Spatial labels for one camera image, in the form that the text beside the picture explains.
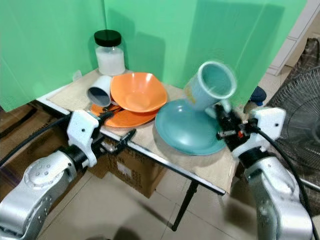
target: orange plate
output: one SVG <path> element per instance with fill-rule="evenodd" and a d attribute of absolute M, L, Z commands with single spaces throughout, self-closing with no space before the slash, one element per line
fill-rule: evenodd
<path fill-rule="evenodd" d="M 163 84 L 153 74 L 146 72 L 114 76 L 110 91 L 122 108 L 136 113 L 157 110 L 167 102 Z"/>
<path fill-rule="evenodd" d="M 128 110 L 119 111 L 105 122 L 106 126 L 115 128 L 132 128 L 145 124 L 154 119 L 159 110 L 151 112 L 132 112 Z"/>

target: orange bowl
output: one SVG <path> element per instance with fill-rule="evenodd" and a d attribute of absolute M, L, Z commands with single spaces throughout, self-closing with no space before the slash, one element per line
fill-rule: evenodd
<path fill-rule="evenodd" d="M 136 113 L 157 110 L 167 102 L 163 84 L 152 73 L 133 72 L 114 76 L 110 91 L 122 108 Z"/>

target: blue object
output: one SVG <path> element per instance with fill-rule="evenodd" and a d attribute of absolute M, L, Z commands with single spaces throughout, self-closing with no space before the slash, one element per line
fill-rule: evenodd
<path fill-rule="evenodd" d="M 168 102 L 155 117 L 160 137 L 170 146 L 189 155 L 210 155 L 226 144 L 217 140 L 217 121 L 204 111 L 195 111 L 184 99 Z"/>
<path fill-rule="evenodd" d="M 255 102 L 258 106 L 262 106 L 263 101 L 266 100 L 266 98 L 267 94 L 265 90 L 257 86 L 250 97 L 250 101 Z"/>

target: metal table edge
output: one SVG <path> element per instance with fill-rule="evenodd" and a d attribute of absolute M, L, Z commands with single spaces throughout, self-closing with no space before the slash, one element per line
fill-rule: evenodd
<path fill-rule="evenodd" d="M 108 136 L 109 138 L 112 138 L 113 140 L 116 140 L 116 141 L 119 141 L 121 136 L 111 132 L 111 131 L 108 131 L 105 127 L 102 127 L 100 132 L 103 134 L 103 135 L 106 135 Z M 136 143 L 134 143 L 133 141 L 129 141 L 128 144 L 127 144 L 130 148 L 138 151 L 139 153 L 142 153 L 148 157 L 150 157 L 151 159 L 153 159 L 155 162 L 157 162 L 158 164 L 162 165 L 162 166 L 165 166 L 166 168 L 184 176 L 185 178 L 187 179 L 190 179 L 191 181 L 196 181 L 198 182 L 201 186 L 215 192 L 216 194 L 219 194 L 219 195 L 224 195 L 226 194 L 226 191 L 223 190 L 222 188 L 218 187 L 218 186 L 215 186 L 213 185 L 211 182 L 197 176 L 196 174 L 190 172 L 190 171 L 187 171 L 185 170 L 184 168 L 180 167 L 180 166 L 177 166 L 175 164 L 173 164 L 172 162 L 164 159 L 163 157 L 160 157 L 158 155 L 156 155 L 155 153 L 151 152 L 149 149 L 143 147 L 143 146 L 140 146 Z"/>

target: black clamp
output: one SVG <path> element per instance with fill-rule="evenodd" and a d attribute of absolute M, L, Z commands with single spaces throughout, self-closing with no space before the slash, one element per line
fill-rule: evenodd
<path fill-rule="evenodd" d="M 131 131 L 127 132 L 124 136 L 120 138 L 119 143 L 116 146 L 112 146 L 106 142 L 101 143 L 101 147 L 109 154 L 117 155 L 121 153 L 125 147 L 128 145 L 128 142 L 133 138 L 136 133 L 136 129 L 132 129 Z"/>

